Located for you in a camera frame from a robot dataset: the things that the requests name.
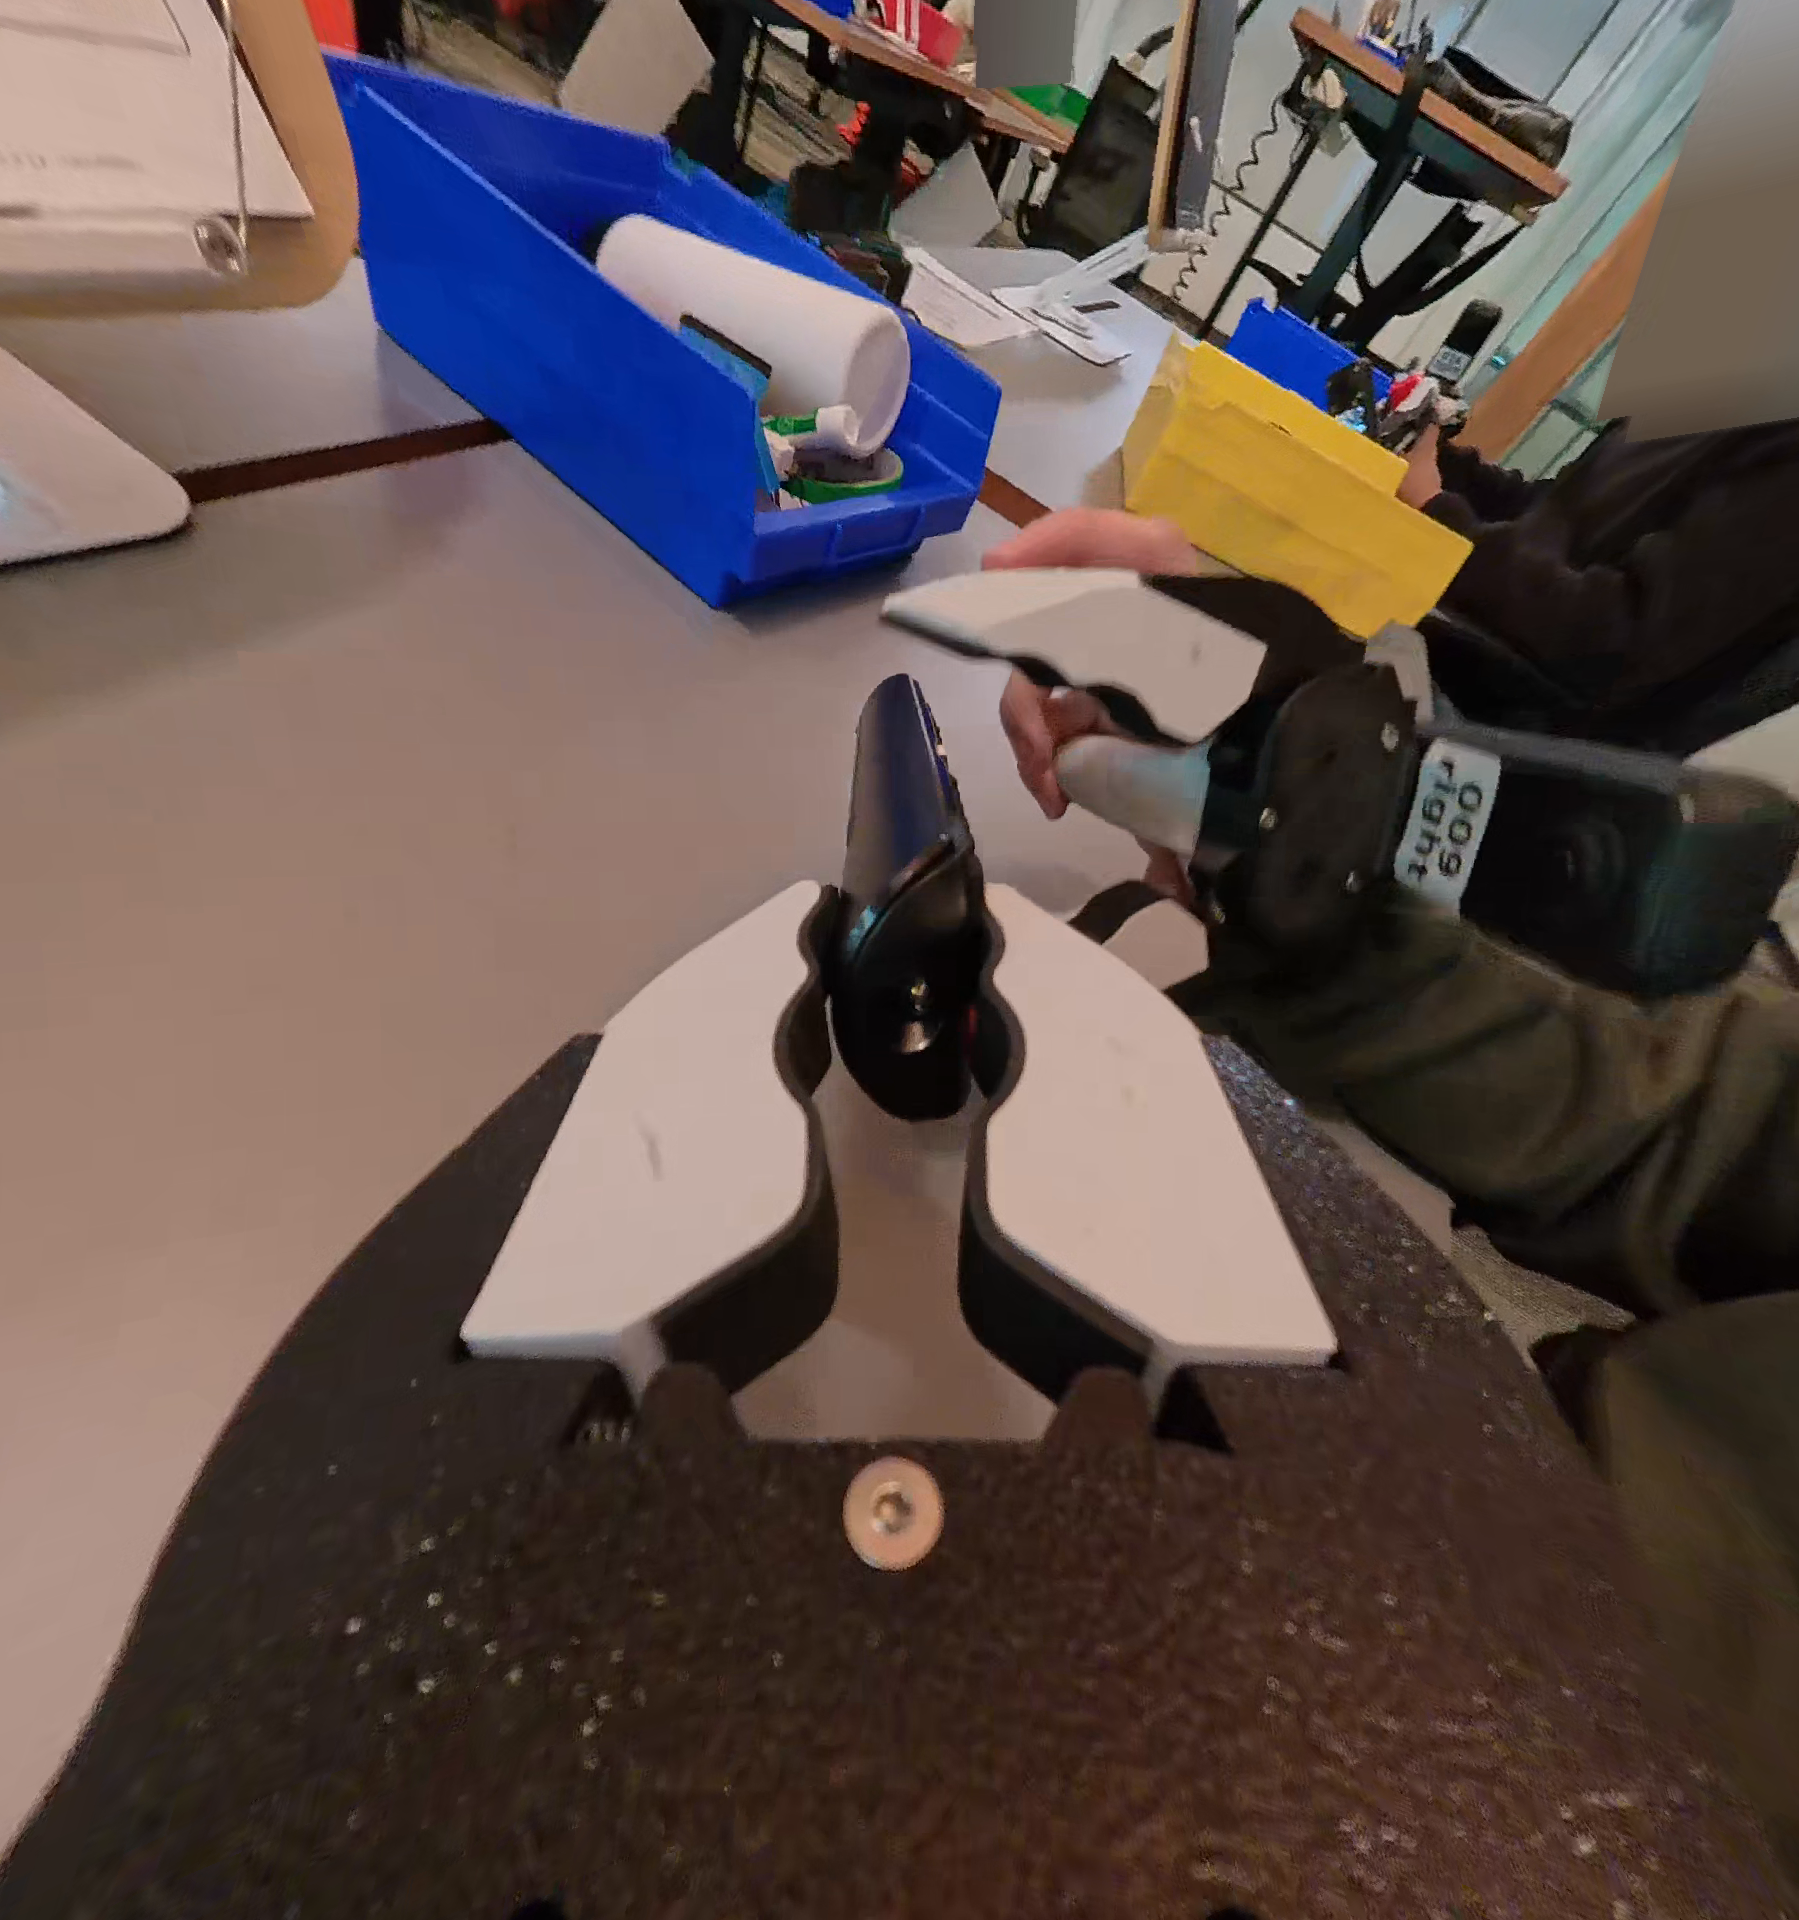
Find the brown cardboard clipboard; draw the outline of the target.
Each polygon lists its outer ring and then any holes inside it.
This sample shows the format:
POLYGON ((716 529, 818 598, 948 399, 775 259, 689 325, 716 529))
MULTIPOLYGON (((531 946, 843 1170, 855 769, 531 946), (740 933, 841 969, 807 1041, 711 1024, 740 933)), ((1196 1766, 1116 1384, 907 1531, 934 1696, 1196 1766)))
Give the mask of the brown cardboard clipboard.
POLYGON ((0 318, 323 300, 357 180, 298 3, 0 3, 0 318))

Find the black remote control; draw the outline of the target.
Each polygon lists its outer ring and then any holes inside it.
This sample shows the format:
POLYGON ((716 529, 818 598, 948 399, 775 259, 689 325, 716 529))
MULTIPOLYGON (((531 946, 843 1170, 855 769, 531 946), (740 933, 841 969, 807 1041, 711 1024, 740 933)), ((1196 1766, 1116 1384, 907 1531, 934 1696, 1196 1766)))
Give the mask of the black remote control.
POLYGON ((861 708, 822 974, 835 1053, 889 1117, 959 1114, 987 953, 982 863, 934 710, 887 676, 861 708))

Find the white papers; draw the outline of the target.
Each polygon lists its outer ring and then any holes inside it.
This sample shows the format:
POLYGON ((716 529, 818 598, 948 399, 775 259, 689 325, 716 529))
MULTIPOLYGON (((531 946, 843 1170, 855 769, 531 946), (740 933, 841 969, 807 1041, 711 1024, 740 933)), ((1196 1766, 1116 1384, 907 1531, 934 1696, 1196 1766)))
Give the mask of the white papers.
POLYGON ((1041 340, 1098 372, 1157 355, 1175 327, 1132 300, 1091 264, 1064 264, 1043 278, 1025 276, 1029 251, 951 249, 941 256, 907 245, 904 312, 946 346, 968 355, 1041 340))

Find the large blue plastic bin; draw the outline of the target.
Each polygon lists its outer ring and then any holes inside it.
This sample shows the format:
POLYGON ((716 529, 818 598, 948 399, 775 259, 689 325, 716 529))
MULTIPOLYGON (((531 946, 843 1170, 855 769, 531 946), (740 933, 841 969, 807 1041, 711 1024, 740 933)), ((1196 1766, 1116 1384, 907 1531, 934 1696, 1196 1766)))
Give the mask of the large blue plastic bin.
POLYGON ((957 532, 982 490, 1002 389, 808 239, 659 140, 380 61, 327 53, 349 132, 380 329, 713 606, 833 582, 957 532), (672 318, 603 273, 628 220, 691 239, 691 265, 786 292, 767 344, 699 290, 672 318), (833 319, 892 321, 911 380, 893 489, 767 502, 769 415, 820 372, 833 319))

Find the white paper roll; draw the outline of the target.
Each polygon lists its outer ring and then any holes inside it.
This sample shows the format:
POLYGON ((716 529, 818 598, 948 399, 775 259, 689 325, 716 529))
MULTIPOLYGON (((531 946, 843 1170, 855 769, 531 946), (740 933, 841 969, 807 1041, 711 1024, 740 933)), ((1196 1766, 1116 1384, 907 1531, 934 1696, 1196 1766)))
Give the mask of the white paper roll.
POLYGON ((887 302, 646 213, 611 222, 595 265, 654 319, 700 321, 764 363, 769 413, 845 404, 889 424, 892 441, 912 389, 912 339, 887 302))

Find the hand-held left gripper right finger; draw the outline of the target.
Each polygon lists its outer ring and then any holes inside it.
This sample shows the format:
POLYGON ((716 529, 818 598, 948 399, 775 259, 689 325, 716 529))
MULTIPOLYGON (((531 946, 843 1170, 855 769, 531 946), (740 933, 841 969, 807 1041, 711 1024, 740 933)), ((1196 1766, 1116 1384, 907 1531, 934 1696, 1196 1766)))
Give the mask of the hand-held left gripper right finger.
POLYGON ((1051 1404, 1116 1372, 1151 1413, 1202 1368, 1319 1370, 1341 1338, 1205 1034, 1132 964, 990 883, 963 1316, 1051 1404))

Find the white stand base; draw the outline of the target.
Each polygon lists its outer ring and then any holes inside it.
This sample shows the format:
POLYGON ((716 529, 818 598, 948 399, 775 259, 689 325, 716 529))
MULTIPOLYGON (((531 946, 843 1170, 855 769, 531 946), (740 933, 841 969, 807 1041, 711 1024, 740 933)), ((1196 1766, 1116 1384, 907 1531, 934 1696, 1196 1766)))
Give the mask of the white stand base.
POLYGON ((0 568, 164 540, 184 486, 0 346, 0 568))

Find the person's right hand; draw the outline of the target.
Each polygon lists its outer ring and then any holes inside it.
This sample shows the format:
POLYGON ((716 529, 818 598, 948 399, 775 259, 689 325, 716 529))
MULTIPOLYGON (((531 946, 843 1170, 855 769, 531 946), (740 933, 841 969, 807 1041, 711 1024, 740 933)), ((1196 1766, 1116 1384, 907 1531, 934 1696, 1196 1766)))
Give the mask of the person's right hand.
MULTIPOLYGON (((1123 568, 1174 576, 1209 571, 1208 559, 1174 522, 1098 507, 1039 515, 992 546, 982 568, 1123 568)), ((1064 816, 1070 805, 1055 778, 1055 754, 1082 737, 1126 737, 1126 730, 1091 694, 1041 690, 1019 668, 1008 676, 999 718, 1020 781, 1050 820, 1064 816)))

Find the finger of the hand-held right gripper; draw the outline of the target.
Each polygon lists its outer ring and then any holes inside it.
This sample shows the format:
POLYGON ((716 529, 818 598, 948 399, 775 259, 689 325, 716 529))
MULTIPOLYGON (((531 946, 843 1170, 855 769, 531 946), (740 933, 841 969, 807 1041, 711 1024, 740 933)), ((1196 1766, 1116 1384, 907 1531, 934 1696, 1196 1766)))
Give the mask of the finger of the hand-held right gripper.
POLYGON ((1095 698, 1132 737, 1195 746, 1246 706, 1269 649, 1132 569, 981 569, 887 596, 884 621, 1039 688, 1095 698))

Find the white tube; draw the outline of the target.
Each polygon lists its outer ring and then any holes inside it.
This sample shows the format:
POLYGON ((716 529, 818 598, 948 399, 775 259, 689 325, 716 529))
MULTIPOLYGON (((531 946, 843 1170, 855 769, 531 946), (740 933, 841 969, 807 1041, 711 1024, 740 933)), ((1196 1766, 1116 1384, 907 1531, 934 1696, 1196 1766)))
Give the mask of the white tube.
POLYGON ((892 425, 865 418, 857 408, 833 404, 807 415, 767 415, 769 436, 801 450, 831 453, 845 460, 870 460, 887 447, 892 425))

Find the person's right forearm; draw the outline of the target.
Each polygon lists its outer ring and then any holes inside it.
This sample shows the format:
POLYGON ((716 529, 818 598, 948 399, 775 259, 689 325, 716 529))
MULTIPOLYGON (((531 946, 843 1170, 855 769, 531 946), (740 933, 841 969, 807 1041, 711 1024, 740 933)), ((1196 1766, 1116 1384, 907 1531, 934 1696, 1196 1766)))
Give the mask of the person's right forearm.
POLYGON ((1640 1317, 1799 1290, 1799 994, 1640 1001, 1383 896, 1328 958, 1214 930, 1168 995, 1520 1268, 1640 1317))

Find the wooden standing desk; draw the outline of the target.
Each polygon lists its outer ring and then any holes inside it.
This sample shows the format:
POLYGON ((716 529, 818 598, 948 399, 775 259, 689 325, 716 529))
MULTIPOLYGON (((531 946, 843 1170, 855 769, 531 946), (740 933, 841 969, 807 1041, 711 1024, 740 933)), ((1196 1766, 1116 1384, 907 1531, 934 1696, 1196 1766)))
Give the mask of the wooden standing desk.
POLYGON ((1227 304, 1254 278, 1295 319, 1344 346, 1372 346, 1393 321, 1469 286, 1563 201, 1570 121, 1544 101, 1488 93, 1486 71, 1460 49, 1435 53, 1427 31, 1386 47, 1301 8, 1291 34, 1297 68, 1279 101, 1299 127, 1297 147, 1202 334, 1222 329, 1227 304), (1263 245, 1331 128, 1367 156, 1369 173, 1309 273, 1295 278, 1267 262, 1263 245), (1447 212, 1390 273, 1374 276, 1367 241, 1403 190, 1443 201, 1447 212))

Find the long wooden table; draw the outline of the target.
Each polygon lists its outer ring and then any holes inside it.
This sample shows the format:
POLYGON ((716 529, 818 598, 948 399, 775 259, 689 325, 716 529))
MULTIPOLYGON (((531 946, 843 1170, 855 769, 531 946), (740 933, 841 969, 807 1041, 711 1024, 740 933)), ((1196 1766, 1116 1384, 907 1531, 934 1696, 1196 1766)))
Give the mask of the long wooden table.
POLYGON ((885 74, 959 101, 977 132, 1031 145, 1051 157, 1066 154, 1078 134, 1078 128, 1070 122, 1031 108, 1005 90, 981 88, 957 71, 929 61, 884 30, 861 23, 857 16, 840 16, 812 3, 737 3, 734 6, 763 27, 808 31, 818 36, 840 59, 861 61, 885 74))

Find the black mesh chair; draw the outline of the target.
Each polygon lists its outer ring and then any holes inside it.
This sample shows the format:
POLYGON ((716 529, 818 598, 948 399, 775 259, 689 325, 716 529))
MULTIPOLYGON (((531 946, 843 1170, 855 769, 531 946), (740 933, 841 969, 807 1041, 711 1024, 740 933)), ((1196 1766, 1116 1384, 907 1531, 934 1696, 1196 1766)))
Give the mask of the black mesh chair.
POLYGON ((1147 222, 1157 144, 1157 90, 1110 61, 1047 196, 1019 215, 1031 249, 1085 259, 1147 222))

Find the yellow plastic bin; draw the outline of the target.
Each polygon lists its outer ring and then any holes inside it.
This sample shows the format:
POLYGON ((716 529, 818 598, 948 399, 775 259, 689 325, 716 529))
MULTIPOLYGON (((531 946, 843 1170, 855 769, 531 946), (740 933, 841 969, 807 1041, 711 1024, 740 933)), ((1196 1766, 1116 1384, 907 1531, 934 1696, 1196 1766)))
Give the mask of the yellow plastic bin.
POLYGON ((1172 339, 1123 445, 1124 504, 1299 590, 1369 639, 1435 610, 1469 540, 1408 504, 1407 463, 1220 346, 1172 339))

